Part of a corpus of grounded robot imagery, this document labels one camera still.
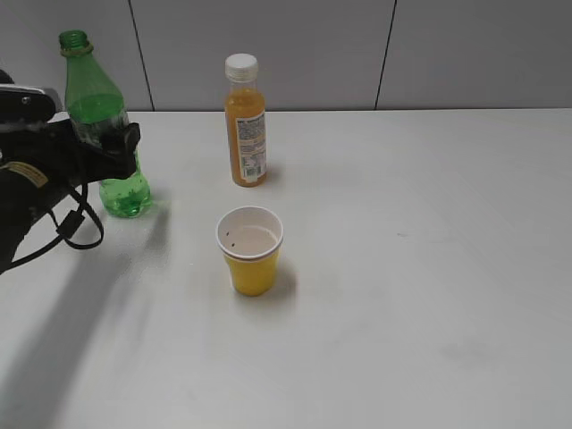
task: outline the sticker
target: sticker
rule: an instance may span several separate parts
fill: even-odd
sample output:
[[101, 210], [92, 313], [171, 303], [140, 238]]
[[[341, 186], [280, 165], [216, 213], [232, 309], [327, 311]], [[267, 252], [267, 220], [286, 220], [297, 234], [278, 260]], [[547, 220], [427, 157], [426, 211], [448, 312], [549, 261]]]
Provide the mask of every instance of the sticker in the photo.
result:
[[247, 183], [266, 173], [265, 112], [251, 118], [236, 119], [239, 146], [240, 177]]
[[38, 168], [33, 165], [21, 163], [20, 161], [11, 161], [5, 165], [2, 165], [0, 169], [10, 170], [11, 172], [16, 172], [26, 179], [31, 181], [36, 188], [41, 188], [47, 183], [47, 177]]

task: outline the gray wall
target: gray wall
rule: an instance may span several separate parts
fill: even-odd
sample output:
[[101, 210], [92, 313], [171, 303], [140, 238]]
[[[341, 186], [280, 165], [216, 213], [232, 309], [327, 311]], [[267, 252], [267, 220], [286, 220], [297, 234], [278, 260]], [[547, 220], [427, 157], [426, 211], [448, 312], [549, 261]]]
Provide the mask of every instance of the gray wall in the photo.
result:
[[0, 0], [0, 69], [65, 94], [58, 35], [84, 29], [131, 110], [151, 110], [129, 5], [123, 0]]
[[398, 0], [392, 25], [394, 0], [131, 2], [2, 0], [0, 68], [63, 96], [81, 28], [131, 110], [221, 109], [234, 52], [270, 109], [572, 106], [572, 2]]
[[158, 110], [220, 109], [236, 52], [271, 109], [375, 106], [393, 0], [132, 2]]
[[572, 106], [569, 0], [398, 0], [378, 108]]

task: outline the cup rim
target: cup rim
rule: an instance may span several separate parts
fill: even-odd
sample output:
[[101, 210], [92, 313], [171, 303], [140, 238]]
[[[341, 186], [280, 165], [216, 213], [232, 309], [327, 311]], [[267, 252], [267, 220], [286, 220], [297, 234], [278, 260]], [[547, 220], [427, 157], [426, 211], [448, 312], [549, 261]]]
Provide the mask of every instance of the cup rim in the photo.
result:
[[[227, 250], [222, 242], [220, 241], [219, 237], [218, 237], [218, 232], [219, 232], [219, 228], [221, 226], [221, 222], [230, 214], [234, 213], [234, 212], [238, 212], [239, 210], [244, 210], [245, 208], [257, 208], [260, 210], [264, 210], [265, 212], [269, 213], [270, 215], [272, 215], [277, 221], [278, 224], [280, 225], [280, 237], [278, 237], [278, 240], [276, 241], [276, 243], [269, 248], [267, 251], [259, 253], [257, 255], [251, 255], [251, 256], [244, 256], [244, 255], [239, 255], [238, 253], [234, 253], [230, 250]], [[214, 230], [214, 236], [216, 237], [216, 244], [218, 244], [218, 247], [220, 248], [220, 250], [227, 256], [232, 257], [234, 259], [238, 259], [240, 261], [255, 261], [258, 259], [264, 259], [265, 257], [269, 257], [270, 255], [272, 255], [272, 253], [274, 253], [282, 244], [283, 240], [284, 240], [284, 225], [282, 224], [282, 220], [280, 219], [280, 217], [273, 212], [272, 210], [269, 210], [266, 207], [261, 207], [261, 206], [240, 206], [240, 207], [236, 207], [233, 208], [232, 210], [230, 210], [229, 212], [225, 213], [218, 221], [218, 223], [216, 224], [216, 228]]]

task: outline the green plastic bottle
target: green plastic bottle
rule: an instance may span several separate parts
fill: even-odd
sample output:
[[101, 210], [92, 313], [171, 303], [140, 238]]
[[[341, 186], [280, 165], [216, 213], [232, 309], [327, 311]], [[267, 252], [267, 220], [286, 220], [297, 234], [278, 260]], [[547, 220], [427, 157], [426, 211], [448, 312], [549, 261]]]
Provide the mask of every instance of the green plastic bottle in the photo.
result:
[[[61, 53], [67, 59], [65, 107], [76, 135], [101, 147], [100, 136], [129, 123], [123, 95], [92, 55], [93, 45], [85, 32], [73, 29], [60, 34]], [[139, 168], [124, 181], [100, 182], [99, 196], [111, 215], [135, 217], [151, 205], [151, 190]]]

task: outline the bottle label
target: bottle label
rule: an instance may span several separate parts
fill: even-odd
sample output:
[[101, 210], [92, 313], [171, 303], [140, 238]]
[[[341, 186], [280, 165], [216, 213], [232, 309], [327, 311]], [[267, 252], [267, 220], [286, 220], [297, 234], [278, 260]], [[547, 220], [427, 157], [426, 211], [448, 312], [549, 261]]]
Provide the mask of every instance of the bottle label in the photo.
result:
[[255, 182], [266, 173], [265, 112], [251, 118], [237, 118], [236, 136], [240, 177], [247, 183]]
[[129, 124], [129, 118], [124, 110], [116, 116], [93, 123], [76, 122], [71, 119], [76, 136], [91, 146], [101, 147], [99, 138], [112, 130], [121, 130]]

